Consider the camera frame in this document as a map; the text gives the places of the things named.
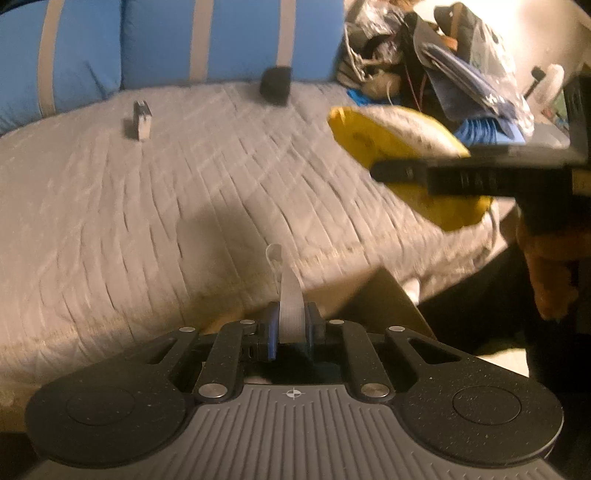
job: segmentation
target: yellow cloth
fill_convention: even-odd
[[[442,124],[403,107],[333,108],[328,122],[335,140],[368,170],[379,160],[470,156]],[[492,198],[485,196],[430,196],[418,185],[388,187],[415,212],[446,232],[479,223],[492,203]]]

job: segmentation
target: cable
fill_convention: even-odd
[[[392,85],[392,80],[390,80],[388,82],[388,84],[386,85],[386,96],[388,97],[388,102],[390,102],[390,105],[394,106],[394,104],[392,103],[392,99],[390,98],[390,86]]]
[[[410,74],[408,72],[408,66],[406,65],[406,62],[404,63],[404,70],[406,70],[406,73],[407,73],[408,86],[410,87],[410,92],[413,94],[414,103],[417,105],[418,111],[423,113],[421,110],[421,106],[418,104],[417,95],[415,95],[415,93],[414,93],[413,83],[410,80]]]
[[[423,76],[423,81],[421,82],[421,90],[418,94],[418,101],[419,101],[418,111],[421,113],[423,112],[423,93],[425,93],[426,85],[427,85],[427,74],[425,74]]]

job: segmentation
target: ribbed gray plate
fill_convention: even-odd
[[[198,409],[162,451],[132,465],[83,470],[51,461],[28,480],[558,480],[543,460],[506,469],[456,465],[416,444],[385,406],[342,385],[246,385]]]

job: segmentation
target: gray quilted bedspread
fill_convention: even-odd
[[[129,137],[136,99],[154,114],[144,143]],[[340,149],[326,116],[348,104],[338,85],[293,85],[286,108],[246,83],[164,87],[0,138],[0,408],[273,299],[271,243],[305,288],[377,265],[445,275],[485,254],[489,217],[444,234]]]

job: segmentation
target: crosshair marking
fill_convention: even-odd
[[[287,395],[292,400],[295,400],[297,397],[301,397],[303,395],[303,393],[299,390],[296,390],[295,388],[292,388],[291,390],[288,390],[287,392],[285,392],[284,395]]]

